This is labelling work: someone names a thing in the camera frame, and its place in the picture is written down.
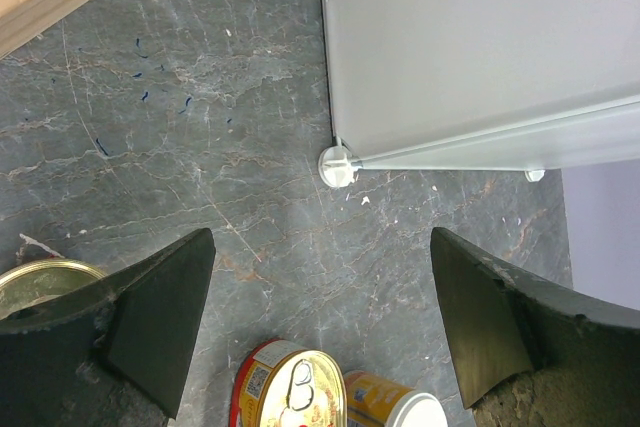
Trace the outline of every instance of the gold can lid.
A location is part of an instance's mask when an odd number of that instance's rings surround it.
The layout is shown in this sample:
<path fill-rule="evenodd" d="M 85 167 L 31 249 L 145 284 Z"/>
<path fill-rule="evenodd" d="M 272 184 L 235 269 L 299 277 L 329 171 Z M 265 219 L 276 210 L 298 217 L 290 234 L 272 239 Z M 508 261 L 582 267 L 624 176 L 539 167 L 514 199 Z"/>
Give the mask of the gold can lid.
<path fill-rule="evenodd" d="M 106 273 L 77 260 L 45 259 L 30 262 L 0 275 L 0 319 L 91 282 Z"/>
<path fill-rule="evenodd" d="M 344 380 L 324 352 L 293 355 L 278 370 L 264 400 L 261 427 L 346 427 Z"/>

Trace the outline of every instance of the tin can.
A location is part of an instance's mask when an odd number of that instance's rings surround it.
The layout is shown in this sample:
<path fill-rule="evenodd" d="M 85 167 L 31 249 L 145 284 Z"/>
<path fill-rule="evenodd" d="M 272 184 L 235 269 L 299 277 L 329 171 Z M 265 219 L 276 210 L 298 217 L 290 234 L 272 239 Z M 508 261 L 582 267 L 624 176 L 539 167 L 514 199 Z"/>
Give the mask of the tin can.
<path fill-rule="evenodd" d="M 16 267 L 0 275 L 0 319 L 106 275 L 96 267 L 69 259 L 38 260 Z"/>
<path fill-rule="evenodd" d="M 345 374 L 348 427 L 446 427 L 438 399 L 362 371 Z"/>
<path fill-rule="evenodd" d="M 274 339 L 243 362 L 229 427 L 346 427 L 346 395 L 336 362 L 324 352 Z"/>

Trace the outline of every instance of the white cabinet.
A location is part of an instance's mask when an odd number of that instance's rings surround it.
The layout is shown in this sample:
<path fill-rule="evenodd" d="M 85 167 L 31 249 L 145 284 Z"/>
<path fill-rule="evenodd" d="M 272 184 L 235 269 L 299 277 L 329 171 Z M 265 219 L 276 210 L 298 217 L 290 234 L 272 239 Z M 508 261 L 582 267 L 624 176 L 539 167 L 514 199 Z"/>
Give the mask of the white cabinet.
<path fill-rule="evenodd" d="M 640 0 L 323 0 L 335 135 L 365 168 L 640 157 Z"/>

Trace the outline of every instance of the gray marble tile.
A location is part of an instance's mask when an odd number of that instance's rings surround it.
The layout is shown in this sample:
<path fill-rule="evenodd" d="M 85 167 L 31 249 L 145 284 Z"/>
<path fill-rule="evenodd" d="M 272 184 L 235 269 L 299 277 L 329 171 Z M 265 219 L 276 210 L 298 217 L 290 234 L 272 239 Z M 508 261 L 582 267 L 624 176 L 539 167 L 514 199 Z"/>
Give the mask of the gray marble tile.
<path fill-rule="evenodd" d="M 424 388 L 450 425 L 472 424 L 431 228 L 571 282 L 559 173 L 529 184 L 521 173 L 361 172 L 347 189 L 322 184 L 320 0 L 92 0 L 0 62 L 0 102 L 0 271 L 41 255 L 20 233 L 113 272 L 213 230 L 175 425 L 226 425 L 240 362 L 273 336 Z"/>

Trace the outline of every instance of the white debris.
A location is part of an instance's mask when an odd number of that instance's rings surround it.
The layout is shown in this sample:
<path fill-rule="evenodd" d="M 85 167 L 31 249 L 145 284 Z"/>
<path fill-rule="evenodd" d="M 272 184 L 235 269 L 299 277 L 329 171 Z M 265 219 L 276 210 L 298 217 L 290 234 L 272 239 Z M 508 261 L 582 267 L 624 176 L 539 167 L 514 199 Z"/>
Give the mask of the white debris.
<path fill-rule="evenodd" d="M 60 252 L 56 252 L 51 247 L 48 247 L 48 246 L 44 245 L 42 242 L 38 242 L 36 239 L 32 239 L 28 235 L 24 235 L 24 234 L 21 233 L 20 234 L 20 238 L 22 240 L 24 240 L 25 244 L 27 244 L 27 245 L 35 245 L 37 247 L 40 247 L 45 252 L 53 255 L 54 257 L 61 257 L 61 258 L 64 259 L 64 255 L 62 255 Z"/>

